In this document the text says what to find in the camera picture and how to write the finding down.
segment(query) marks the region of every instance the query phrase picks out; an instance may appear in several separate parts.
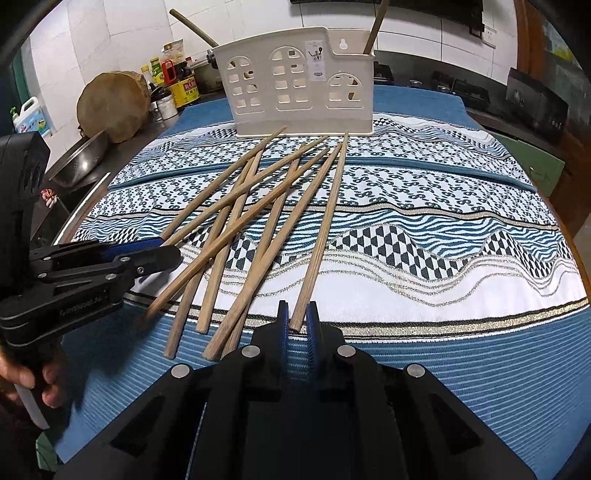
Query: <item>kitchen cabinet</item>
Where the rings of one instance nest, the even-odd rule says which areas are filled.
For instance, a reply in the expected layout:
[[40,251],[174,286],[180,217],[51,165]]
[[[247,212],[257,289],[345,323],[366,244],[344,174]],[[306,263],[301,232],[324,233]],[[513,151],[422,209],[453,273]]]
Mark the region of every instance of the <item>kitchen cabinet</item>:
[[532,183],[546,198],[556,187],[564,162],[548,152],[521,140],[491,132],[519,162]]

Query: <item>plastic bottle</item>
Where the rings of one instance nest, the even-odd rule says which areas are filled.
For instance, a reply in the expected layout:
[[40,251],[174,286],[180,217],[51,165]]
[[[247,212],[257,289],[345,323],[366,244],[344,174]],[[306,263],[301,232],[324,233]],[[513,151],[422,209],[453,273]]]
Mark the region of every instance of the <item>plastic bottle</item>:
[[43,115],[37,97],[31,97],[23,104],[20,115],[17,115],[16,108],[11,112],[13,113],[12,123],[17,133],[38,131],[44,137],[51,135],[49,123],[45,119],[45,115]]

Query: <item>wooden stick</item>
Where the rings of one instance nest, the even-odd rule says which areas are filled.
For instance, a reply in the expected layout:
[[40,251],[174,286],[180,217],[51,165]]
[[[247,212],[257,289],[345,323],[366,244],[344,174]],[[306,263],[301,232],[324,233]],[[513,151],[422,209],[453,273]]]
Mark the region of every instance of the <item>wooden stick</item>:
[[224,195],[216,203],[207,207],[204,211],[202,211],[199,215],[197,215],[193,220],[191,220],[187,225],[185,225],[178,232],[176,232],[174,235],[172,235],[168,240],[166,240],[163,243],[163,245],[176,245],[183,238],[185,238],[188,234],[190,234],[193,230],[195,230],[199,225],[201,225],[205,220],[210,218],[214,213],[216,213],[217,211],[219,211],[221,208],[225,207],[226,205],[230,205],[231,203],[233,203],[243,193],[248,192],[248,190],[253,185],[259,183],[262,179],[268,177],[269,175],[276,172],[280,168],[283,168],[289,162],[292,162],[295,158],[299,158],[301,155],[306,153],[308,150],[314,148],[316,145],[323,142],[327,138],[328,137],[320,137],[319,139],[314,140],[313,142],[310,142],[309,144],[299,148],[298,150],[296,150],[292,154],[290,154],[286,157],[283,157],[279,161],[276,161],[273,165],[270,165],[269,167],[265,168],[265,170],[263,170],[259,174],[255,175],[253,178],[244,182],[240,186],[240,188],[238,188],[235,191],[234,190],[231,191],[227,195]]
[[226,170],[224,170],[220,175],[218,175],[199,195],[197,195],[183,210],[181,210],[177,216],[173,219],[172,222],[162,231],[160,234],[160,238],[167,240],[174,231],[178,228],[178,226],[183,223],[185,218],[187,218],[193,211],[199,207],[205,200],[207,200],[213,192],[215,192],[218,187],[227,180],[232,173],[234,173],[237,169],[242,167],[249,161],[252,157],[254,157],[260,151],[263,151],[268,143],[276,138],[286,127],[281,127],[275,133],[269,135],[268,137],[264,138],[256,147],[251,148],[248,152],[246,152],[243,156],[241,156],[238,160],[236,160],[232,165],[230,165]]
[[293,227],[295,227],[296,223],[300,219],[301,214],[308,206],[308,203],[311,201],[312,197],[316,194],[320,184],[324,181],[324,178],[330,170],[341,146],[342,144],[337,145],[329,155],[328,159],[324,162],[314,180],[312,180],[309,187],[302,195],[300,201],[290,213],[289,217],[283,224],[283,227],[281,227],[281,230],[279,230],[277,233],[277,236],[271,241],[269,248],[267,248],[267,251],[261,257],[261,261],[255,266],[255,271],[252,273],[251,279],[245,282],[244,286],[242,287],[242,291],[224,317],[224,320],[221,322],[216,333],[205,347],[205,350],[203,351],[203,357],[205,359],[214,360],[222,349],[224,343],[226,343],[228,335],[230,335],[234,325],[236,325],[236,322],[244,311],[246,305],[252,300],[254,292],[258,288],[259,283],[267,274],[267,270],[281,250],[283,243],[291,233]]
[[[248,175],[246,176],[247,179],[256,175],[260,159],[261,157],[259,155],[255,157],[255,160],[252,162],[251,167],[248,170]],[[248,192],[236,199],[236,203],[234,204],[234,207],[232,207],[232,213],[230,214],[227,228],[230,228],[230,226],[240,218],[240,215],[242,215],[242,210],[244,209],[244,204],[246,203],[247,197]],[[203,297],[201,310],[199,311],[199,319],[197,320],[197,325],[195,326],[196,332],[207,333],[209,330],[209,324],[212,321],[213,307],[216,304],[217,292],[219,290],[220,283],[222,282],[223,271],[226,267],[226,261],[228,260],[231,247],[232,243],[230,242],[217,253],[216,259],[213,262],[212,273],[209,275],[207,289]]]
[[[242,169],[240,176],[236,180],[236,183],[232,187],[235,189],[239,187],[246,176],[248,175],[249,169],[251,166],[256,162],[258,165],[258,161],[256,158],[260,159],[262,155],[262,151],[256,154],[255,158],[252,158],[249,163]],[[226,220],[228,215],[230,214],[231,207],[225,206],[220,212],[217,214],[217,218],[212,225],[211,230],[207,234],[207,239],[203,244],[203,248],[207,248],[211,243],[217,238],[217,236],[223,230],[224,225],[226,224]],[[205,267],[202,268],[197,274],[187,283],[183,292],[183,298],[181,299],[180,304],[178,305],[178,310],[176,315],[174,316],[174,321],[172,327],[170,327],[170,331],[168,333],[168,338],[166,340],[166,347],[164,348],[164,356],[169,359],[173,359],[177,353],[178,344],[180,342],[181,336],[183,334],[184,324],[187,322],[187,316],[189,315],[189,310],[191,310],[191,305],[193,304],[193,299],[195,298],[195,294],[197,293],[197,289],[199,288],[199,284],[201,283],[201,279],[203,278],[203,273],[205,272]]]
[[[296,158],[291,163],[290,169],[287,172],[288,175],[297,169],[299,161],[300,160]],[[273,203],[273,208],[271,209],[271,213],[269,213],[269,218],[267,219],[267,223],[265,224],[265,229],[262,231],[261,240],[259,241],[259,244],[256,247],[256,252],[254,258],[252,259],[251,267],[248,270],[246,281],[248,281],[248,278],[254,272],[254,265],[257,265],[257,263],[260,262],[262,256],[267,251],[267,248],[269,247],[271,240],[273,240],[273,234],[275,233],[275,229],[277,228],[277,222],[279,221],[281,211],[283,210],[283,206],[288,195],[289,192],[285,192],[277,200],[275,200],[275,203]],[[224,345],[223,347],[222,358],[230,352],[236,350],[236,348],[238,348],[238,343],[240,342],[240,337],[242,336],[242,329],[244,328],[244,323],[246,322],[246,316],[248,315],[249,308],[250,302],[248,302],[248,305],[246,305],[246,307],[244,308],[242,314],[240,315],[240,318],[238,319],[238,322],[236,323],[236,325],[234,325],[232,333],[230,334],[230,337],[228,338],[226,345]]]
[[197,25],[191,22],[187,17],[178,13],[174,8],[171,9],[171,11],[168,13],[170,13],[174,18],[176,18],[183,25],[185,25],[185,27],[187,27],[189,30],[199,35],[203,39],[203,41],[211,48],[219,46],[218,43],[212,37],[207,35],[203,30],[201,30],[201,28],[199,28]]
[[193,260],[190,265],[176,277],[164,291],[151,303],[146,309],[143,319],[139,320],[138,328],[145,327],[149,320],[153,318],[158,311],[166,305],[175,294],[178,292],[201,268],[203,268],[211,258],[213,258],[223,247],[232,241],[234,236],[246,225],[248,225],[261,211],[273,202],[279,195],[291,187],[291,185],[300,178],[305,172],[311,169],[316,162],[328,153],[329,149],[325,148],[322,152],[317,154],[314,158],[308,160],[301,168],[299,168],[293,175],[286,177],[277,187],[267,193],[261,200],[250,207],[244,215],[242,215],[231,228],[227,228],[208,248],[201,250],[199,256]]
[[301,330],[301,326],[304,323],[304,315],[306,314],[306,307],[312,297],[312,291],[318,277],[320,270],[320,263],[322,262],[322,255],[326,248],[326,241],[329,237],[330,225],[332,224],[333,215],[335,214],[336,201],[339,198],[340,182],[343,178],[343,172],[345,170],[345,158],[347,157],[347,143],[349,142],[349,135],[345,133],[343,139],[343,147],[340,149],[339,163],[336,167],[335,179],[333,180],[332,187],[330,189],[329,199],[326,202],[326,210],[322,217],[322,223],[320,224],[320,232],[316,237],[316,244],[314,250],[312,250],[312,256],[308,269],[306,270],[306,276],[304,277],[304,283],[301,286],[300,295],[297,297],[295,303],[294,313],[291,315],[290,328]]
[[386,15],[386,10],[388,9],[389,3],[389,0],[382,0],[382,3],[379,5],[374,24],[372,25],[371,31],[369,32],[368,42],[365,44],[365,48],[363,49],[364,55],[369,55],[371,53],[371,49],[374,47],[375,37],[378,36],[379,28],[382,26],[384,15]]

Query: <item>electrical outlet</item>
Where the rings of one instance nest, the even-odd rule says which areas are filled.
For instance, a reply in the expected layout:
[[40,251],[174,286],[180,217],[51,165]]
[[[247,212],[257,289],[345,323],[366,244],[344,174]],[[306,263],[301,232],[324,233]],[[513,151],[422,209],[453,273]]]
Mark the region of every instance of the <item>electrical outlet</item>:
[[485,25],[484,32],[482,33],[482,41],[489,47],[496,48],[496,30],[489,27],[488,25]]

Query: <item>table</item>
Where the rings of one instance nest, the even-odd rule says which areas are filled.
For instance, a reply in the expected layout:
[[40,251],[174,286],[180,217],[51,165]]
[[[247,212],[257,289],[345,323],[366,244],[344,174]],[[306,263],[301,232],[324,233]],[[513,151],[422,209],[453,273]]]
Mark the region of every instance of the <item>table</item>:
[[[425,365],[539,479],[550,479],[591,417],[590,310],[573,253],[527,175],[466,115],[460,99],[376,87],[374,111],[374,136],[350,139],[312,297],[320,318],[341,327],[349,343],[383,364]],[[261,165],[304,140],[274,142]],[[235,137],[225,100],[187,109],[112,180],[74,238],[123,242],[158,234],[256,143]],[[334,172],[261,286],[242,344],[252,328],[274,318],[279,300],[295,305]],[[247,207],[278,181],[251,192]],[[296,184],[287,212],[309,181]],[[286,217],[285,212],[280,225]],[[205,282],[200,286],[175,362],[161,353],[178,302],[144,336],[131,325],[184,266],[138,282],[121,311],[64,338],[73,407],[57,444],[62,459],[172,364],[208,365],[200,353],[240,290],[264,224],[265,216],[233,244],[207,335],[194,331]],[[185,264],[198,254],[209,225],[183,245]],[[289,351],[291,375],[305,376],[305,336],[290,336]]]

